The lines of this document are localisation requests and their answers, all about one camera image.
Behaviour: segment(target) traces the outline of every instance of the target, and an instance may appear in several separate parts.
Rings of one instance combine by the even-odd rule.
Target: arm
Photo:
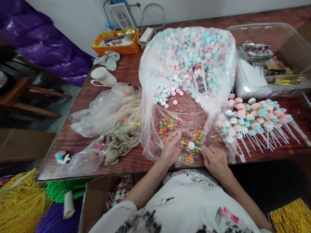
[[[259,209],[258,205],[245,192],[234,177],[227,164],[226,153],[213,147],[202,147],[204,165],[211,174],[221,183],[229,196],[235,199],[253,219],[259,229],[274,232],[269,221]]]
[[[173,132],[167,137],[160,158],[152,166],[150,171],[133,187],[124,198],[133,202],[137,209],[143,208],[155,194],[168,169],[178,159],[183,145],[180,140],[184,137],[193,140],[195,135],[186,129]]]

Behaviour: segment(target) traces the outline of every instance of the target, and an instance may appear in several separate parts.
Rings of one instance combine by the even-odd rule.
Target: ceramic cup
[[[98,67],[91,72],[91,83],[94,86],[113,87],[117,83],[117,79],[105,68]],[[96,85],[94,82],[99,82],[102,85]]]

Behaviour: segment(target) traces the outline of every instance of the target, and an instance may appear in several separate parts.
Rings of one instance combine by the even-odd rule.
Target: brown cloth
[[[119,156],[127,155],[130,150],[138,146],[139,138],[125,133],[112,133],[107,135],[105,165],[116,164]]]

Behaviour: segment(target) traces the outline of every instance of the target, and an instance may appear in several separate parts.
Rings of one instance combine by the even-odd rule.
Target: white device
[[[110,4],[109,8],[122,30],[126,27],[137,28],[137,24],[135,20],[133,20],[134,17],[130,8],[124,3]]]
[[[143,35],[141,36],[141,38],[139,39],[139,43],[146,45],[150,41],[153,33],[154,33],[153,28],[147,28],[143,33]]]

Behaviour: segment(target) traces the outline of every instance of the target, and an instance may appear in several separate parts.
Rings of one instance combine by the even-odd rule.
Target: power strip
[[[139,43],[146,45],[153,36],[153,33],[154,33],[153,28],[147,28],[142,37],[139,39]]]

